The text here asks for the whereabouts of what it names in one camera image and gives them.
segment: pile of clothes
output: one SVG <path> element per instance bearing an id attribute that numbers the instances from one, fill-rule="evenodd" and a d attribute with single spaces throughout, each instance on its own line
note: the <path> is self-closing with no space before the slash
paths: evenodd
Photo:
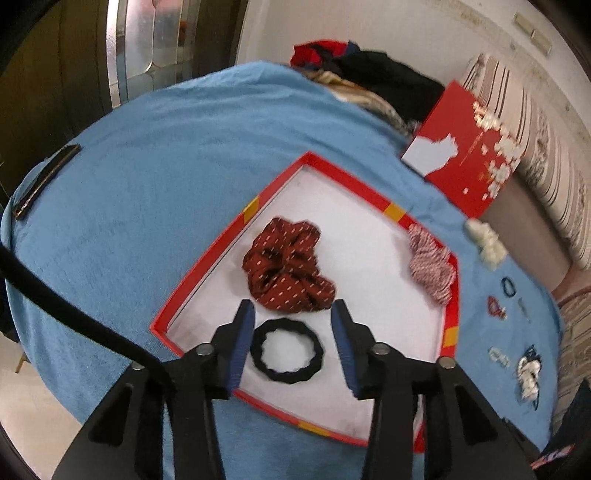
<path id="1" fill-rule="evenodd" d="M 350 41 L 319 40 L 294 47 L 290 60 L 310 80 L 342 101 L 355 103 L 412 136 L 445 87 L 381 51 Z"/>

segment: red patterned scrunchie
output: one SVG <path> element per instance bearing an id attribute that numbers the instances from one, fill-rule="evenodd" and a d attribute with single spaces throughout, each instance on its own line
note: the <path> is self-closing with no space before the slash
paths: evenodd
<path id="1" fill-rule="evenodd" d="M 445 306 L 452 299 L 452 284 L 456 269 L 449 263 L 451 252 L 438 247 L 433 236 L 418 225 L 408 229 L 413 258 L 410 271 L 415 282 L 422 285 L 433 299 Z"/>
<path id="2" fill-rule="evenodd" d="M 264 307 L 279 312 L 315 312 L 330 308 L 335 284 L 320 275 L 314 246 L 320 230 L 308 222 L 275 217 L 244 256 L 248 290 Z"/>

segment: red gift box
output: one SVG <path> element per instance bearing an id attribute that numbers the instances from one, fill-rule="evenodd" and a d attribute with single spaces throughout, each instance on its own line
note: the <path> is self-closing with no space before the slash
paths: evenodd
<path id="1" fill-rule="evenodd" d="M 523 153 L 491 111 L 451 82 L 402 160 L 466 215 L 479 217 Z"/>

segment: blue tablecloth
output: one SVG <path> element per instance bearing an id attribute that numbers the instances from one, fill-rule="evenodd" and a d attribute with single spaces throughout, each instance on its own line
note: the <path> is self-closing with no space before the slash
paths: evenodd
<path id="1" fill-rule="evenodd" d="M 457 255 L 457 359 L 499 415 L 538 447 L 556 402 L 561 320 L 547 291 L 508 258 L 490 272 L 465 237 L 465 217 L 399 160 L 406 140 L 287 67 L 259 62 L 144 95 L 80 134 L 83 147 L 22 222 L 8 205 L 2 242 L 59 294 L 162 360 L 148 331 L 188 269 L 273 178 L 306 151 L 340 165 L 406 209 Z M 19 198 L 43 164 L 34 168 Z M 517 296 L 506 299 L 501 278 Z M 58 400 L 84 422 L 128 360 L 55 322 L 8 287 L 18 333 Z M 489 295 L 509 320 L 488 315 Z M 532 320 L 517 306 L 522 297 Z M 540 406 L 520 402 L 514 366 L 543 357 Z M 496 346 L 512 368 L 490 361 Z M 229 480 L 356 479 L 365 451 L 314 436 L 233 400 L 215 405 Z M 171 472 L 170 435 L 166 438 Z M 421 458 L 415 462 L 419 478 Z"/>

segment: black hair tie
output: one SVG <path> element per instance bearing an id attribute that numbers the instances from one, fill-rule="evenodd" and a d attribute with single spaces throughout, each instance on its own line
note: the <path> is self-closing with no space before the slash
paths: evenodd
<path id="1" fill-rule="evenodd" d="M 503 277 L 503 280 L 501 280 L 501 286 L 503 287 L 503 293 L 506 297 L 514 297 L 517 293 L 515 284 L 513 283 L 513 280 L 511 280 L 509 277 Z"/>
<path id="2" fill-rule="evenodd" d="M 295 332 L 308 337 L 312 340 L 314 346 L 314 357 L 306 367 L 302 367 L 295 372 L 278 372 L 272 368 L 268 368 L 262 361 L 262 344 L 267 339 L 267 333 L 275 330 L 284 330 L 286 332 Z M 287 384 L 294 384 L 298 382 L 305 382 L 312 378 L 316 372 L 322 368 L 322 357 L 324 357 L 324 349 L 318 336 L 310 329 L 304 322 L 298 320 L 290 320 L 288 318 L 271 319 L 257 327 L 252 335 L 251 355 L 255 367 L 263 372 L 269 380 L 274 382 L 282 382 Z"/>

